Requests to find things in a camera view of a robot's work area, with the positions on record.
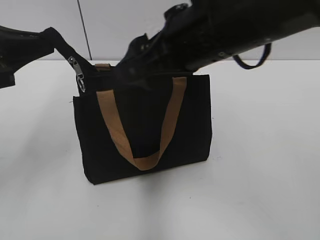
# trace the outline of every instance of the white backdrop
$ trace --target white backdrop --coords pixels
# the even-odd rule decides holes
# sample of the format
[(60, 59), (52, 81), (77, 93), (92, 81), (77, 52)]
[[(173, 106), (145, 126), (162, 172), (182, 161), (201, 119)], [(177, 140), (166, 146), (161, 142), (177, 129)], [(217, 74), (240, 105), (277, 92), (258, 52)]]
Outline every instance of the white backdrop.
[(320, 239), (319, 65), (202, 69), (208, 161), (93, 186), (74, 124), (74, 71), (32, 62), (0, 90), (0, 239)]
[[(131, 40), (152, 37), (165, 22), (163, 14), (189, 0), (79, 0), (94, 60), (120, 60)], [(77, 0), (1, 0), (0, 25), (41, 32), (54, 27), (87, 59), (89, 52)], [(320, 60), (320, 29), (314, 28), (274, 43), (272, 60)], [(261, 49), (244, 53), (256, 60)], [(62, 59), (52, 54), (45, 59)]]

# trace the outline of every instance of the black fabric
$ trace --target black fabric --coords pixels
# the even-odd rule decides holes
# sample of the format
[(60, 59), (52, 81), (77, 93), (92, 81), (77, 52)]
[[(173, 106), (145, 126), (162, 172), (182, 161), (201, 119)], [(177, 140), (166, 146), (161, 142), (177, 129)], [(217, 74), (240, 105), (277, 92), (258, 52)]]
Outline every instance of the black fabric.
[(172, 77), (167, 76), (149, 81), (147, 89), (114, 92), (134, 158), (148, 157), (159, 150), (161, 127), (172, 89)]
[(246, 70), (256, 69), (256, 68), (261, 67), (261, 66), (266, 62), (266, 60), (267, 60), (268, 57), (270, 56), (271, 50), (272, 50), (272, 43), (268, 43), (267, 45), (265, 45), (265, 46), (264, 46), (263, 55), (262, 55), (260, 61), (258, 62), (258, 64), (255, 65), (255, 66), (250, 66), (250, 65), (246, 64), (246, 63), (240, 58), (239, 55), (233, 56), (233, 59), (234, 59), (234, 60), (236, 61), (236, 63), (239, 64), (239, 66), (242, 67), (243, 69), (246, 69)]
[[(135, 157), (146, 157), (154, 153), (156, 147), (159, 150), (161, 124), (170, 99), (172, 83), (163, 79), (163, 82), (154, 83), (153, 87), (151, 86), (151, 92), (154, 97), (150, 97), (149, 93), (136, 91), (131, 94), (136, 97), (141, 94), (136, 100), (130, 98), (130, 94), (115, 92), (121, 121)], [(132, 102), (126, 104), (125, 98)], [(174, 136), (159, 164), (148, 171), (138, 170), (119, 154), (104, 122), (95, 93), (74, 97), (73, 104), (84, 173), (93, 184), (202, 162), (209, 156), (212, 128), (208, 75), (187, 78)], [(156, 106), (158, 112), (148, 112), (152, 106)], [(144, 114), (144, 124), (140, 122), (142, 118), (137, 113)]]
[(0, 67), (0, 89), (14, 85), (16, 85), (14, 71), (9, 67), (4, 69)]

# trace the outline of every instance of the tan handle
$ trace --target tan handle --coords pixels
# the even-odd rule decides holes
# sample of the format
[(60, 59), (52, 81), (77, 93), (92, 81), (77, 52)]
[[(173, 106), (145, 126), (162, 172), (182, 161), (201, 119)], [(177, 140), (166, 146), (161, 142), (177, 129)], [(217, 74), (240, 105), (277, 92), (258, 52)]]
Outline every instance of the tan handle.
[(94, 65), (94, 67), (99, 72), (108, 72), (111, 70), (111, 65), (109, 63), (97, 63)]
[(162, 123), (160, 149), (148, 157), (133, 157), (128, 137), (120, 119), (114, 91), (98, 91), (96, 93), (105, 125), (110, 132), (112, 141), (114, 142), (118, 152), (128, 162), (141, 171), (150, 170), (158, 164), (160, 158), (174, 136), (180, 108), (187, 88), (187, 78), (176, 77), (172, 80), (173, 89)]

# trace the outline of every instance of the white surface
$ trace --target white surface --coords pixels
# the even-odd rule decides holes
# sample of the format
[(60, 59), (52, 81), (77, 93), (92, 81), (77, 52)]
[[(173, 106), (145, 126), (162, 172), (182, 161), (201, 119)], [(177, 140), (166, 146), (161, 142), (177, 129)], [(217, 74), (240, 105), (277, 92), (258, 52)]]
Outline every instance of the white surface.
[(0, 239), (320, 239), (319, 65), (203, 69), (209, 160), (93, 186), (70, 103), (73, 70), (29, 64), (0, 90)]
[[(77, 0), (1, 0), (0, 26), (29, 32), (54, 27), (85, 58), (89, 58)], [(57, 52), (43, 59), (62, 60)]]

